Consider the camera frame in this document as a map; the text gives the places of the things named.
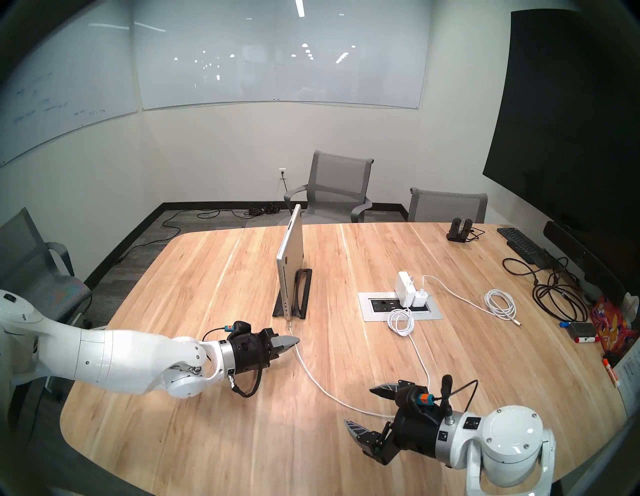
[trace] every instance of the silver laptop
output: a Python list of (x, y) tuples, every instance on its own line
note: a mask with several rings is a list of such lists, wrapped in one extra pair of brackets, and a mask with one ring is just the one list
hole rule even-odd
[(304, 247), (302, 243), (302, 219), (300, 204), (293, 209), (287, 232), (284, 235), (276, 261), (280, 278), (282, 309), (286, 320), (291, 320), (291, 306), (294, 302), (294, 284), (297, 270), (303, 268)]

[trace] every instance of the wall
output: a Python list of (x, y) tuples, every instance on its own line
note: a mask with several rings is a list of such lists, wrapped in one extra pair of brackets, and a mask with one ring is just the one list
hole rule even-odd
[(547, 218), (482, 176), (509, 54), (510, 12), (566, 0), (435, 0), (420, 109), (260, 102), (145, 111), (60, 136), (0, 168), (0, 223), (27, 206), (84, 279), (162, 202), (281, 200), (313, 151), (373, 157), (368, 196), (409, 187), (489, 195), (487, 222), (543, 246)]
[(482, 175), (498, 119), (509, 58), (511, 11), (575, 8), (566, 0), (436, 0), (413, 171), (423, 189), (484, 192), (486, 222), (512, 224), (557, 253), (539, 210)]
[(27, 207), (45, 241), (67, 246), (84, 280), (157, 207), (146, 200), (138, 119), (72, 131), (0, 168), (0, 225)]

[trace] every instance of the white cable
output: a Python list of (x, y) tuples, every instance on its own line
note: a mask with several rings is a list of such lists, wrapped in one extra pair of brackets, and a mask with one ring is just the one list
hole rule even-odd
[[(400, 320), (400, 317), (406, 318), (407, 324), (404, 329), (398, 328), (398, 320)], [(413, 316), (411, 315), (411, 310), (409, 308), (396, 308), (395, 310), (391, 310), (391, 312), (389, 313), (389, 317), (387, 318), (387, 325), (389, 326), (389, 329), (398, 334), (398, 336), (409, 336), (411, 344), (413, 344), (413, 349), (415, 350), (416, 355), (418, 355), (418, 360), (420, 360), (422, 370), (424, 370), (424, 373), (427, 374), (427, 389), (429, 389), (431, 387), (431, 377), (429, 377), (427, 367), (424, 366), (424, 362), (422, 361), (422, 357), (420, 356), (418, 347), (415, 345), (415, 342), (411, 337), (411, 332), (413, 332), (413, 327), (415, 326)]]
[[(478, 310), (482, 310), (483, 312), (485, 312), (485, 313), (487, 313), (489, 315), (496, 316), (499, 319), (502, 319), (503, 321), (509, 321), (510, 320), (514, 324), (517, 324), (518, 326), (522, 326), (522, 324), (520, 324), (515, 319), (515, 316), (516, 316), (516, 304), (513, 301), (513, 298), (511, 297), (511, 295), (509, 293), (501, 291), (500, 289), (492, 289), (491, 291), (488, 291), (484, 296), (484, 304), (486, 305), (486, 307), (489, 310), (485, 310), (482, 307), (478, 307), (475, 303), (472, 303), (469, 300), (465, 300), (464, 298), (462, 298), (462, 296), (458, 296), (456, 293), (454, 293), (448, 287), (446, 287), (444, 285), (444, 283), (440, 279), (435, 277), (435, 276), (430, 276), (430, 275), (427, 275), (427, 274), (422, 276), (422, 289), (424, 289), (424, 278), (425, 277), (430, 277), (431, 279), (435, 279), (436, 281), (438, 281), (442, 285), (442, 287), (444, 289), (449, 291), (453, 296), (455, 296), (456, 298), (459, 298), (462, 301), (466, 301), (469, 305), (473, 305)], [(502, 298), (507, 303), (507, 307), (506, 308), (502, 308), (500, 305), (498, 305), (495, 302), (495, 300), (493, 299), (494, 296), (498, 296), (498, 297)]]
[[(289, 321), (289, 334), (291, 334), (293, 336), (293, 332), (291, 331), (291, 321)], [(365, 415), (373, 415), (374, 417), (382, 417), (383, 419), (393, 419), (395, 417), (395, 415), (383, 415), (382, 413), (373, 413), (373, 412), (367, 412), (365, 410), (361, 410), (359, 408), (356, 408), (355, 406), (351, 406), (350, 404), (346, 404), (344, 401), (341, 401), (341, 400), (337, 399), (335, 396), (327, 393), (327, 391), (325, 391), (324, 388), (322, 386), (320, 386), (320, 384), (318, 384), (318, 381), (316, 381), (314, 379), (314, 377), (311, 375), (311, 372), (309, 372), (309, 369), (307, 369), (307, 366), (302, 361), (302, 357), (300, 356), (300, 352), (298, 351), (298, 345), (295, 344), (294, 346), (296, 347), (296, 355), (298, 356), (298, 360), (300, 361), (300, 365), (302, 365), (302, 368), (305, 370), (305, 372), (309, 376), (309, 379), (311, 379), (316, 384), (316, 386), (318, 386), (320, 391), (322, 391), (324, 394), (326, 394), (329, 398), (333, 399), (334, 401), (337, 401), (342, 406), (346, 406), (347, 408), (351, 408), (352, 410), (355, 410), (356, 412), (364, 413)]]

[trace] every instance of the gray carpet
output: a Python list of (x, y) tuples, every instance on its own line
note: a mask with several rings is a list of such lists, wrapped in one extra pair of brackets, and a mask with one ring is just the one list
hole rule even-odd
[[(166, 211), (131, 246), (156, 239), (169, 238), (177, 229), (162, 223), (180, 211)], [(180, 228), (180, 233), (241, 227), (278, 225), (289, 217), (288, 211), (252, 219), (239, 218), (243, 211), (220, 212), (211, 219), (199, 219), (199, 211), (178, 213), (167, 224)], [(402, 222), (398, 212), (365, 213), (365, 222)], [(85, 312), (93, 327), (109, 323), (142, 274), (153, 263), (168, 241), (135, 248), (109, 272), (93, 290), (91, 307)], [(32, 382), (17, 424), (17, 441), (26, 445), (33, 467), (47, 484), (84, 496), (148, 495), (125, 481), (102, 470), (65, 443), (60, 433), (60, 413), (73, 381), (55, 379), (55, 394), (44, 390), (44, 379)]]

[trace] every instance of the chair armrest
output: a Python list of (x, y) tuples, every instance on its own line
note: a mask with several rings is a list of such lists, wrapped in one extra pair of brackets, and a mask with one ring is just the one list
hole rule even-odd
[(362, 205), (358, 205), (351, 211), (351, 222), (358, 223), (360, 222), (360, 216), (362, 215), (364, 218), (363, 212), (373, 207), (373, 203), (366, 196), (364, 197), (364, 203)]
[(60, 258), (65, 263), (65, 266), (67, 267), (67, 270), (69, 271), (69, 274), (71, 274), (72, 276), (75, 276), (74, 268), (71, 265), (71, 257), (69, 257), (69, 251), (67, 250), (67, 247), (62, 243), (50, 242), (50, 243), (45, 243), (45, 244), (47, 245), (47, 249), (53, 250), (58, 255), (60, 255)]
[(304, 184), (302, 186), (298, 186), (296, 189), (292, 189), (284, 194), (284, 201), (287, 204), (287, 208), (289, 212), (293, 215), (293, 209), (291, 208), (291, 197), (300, 191), (306, 191), (308, 184)]

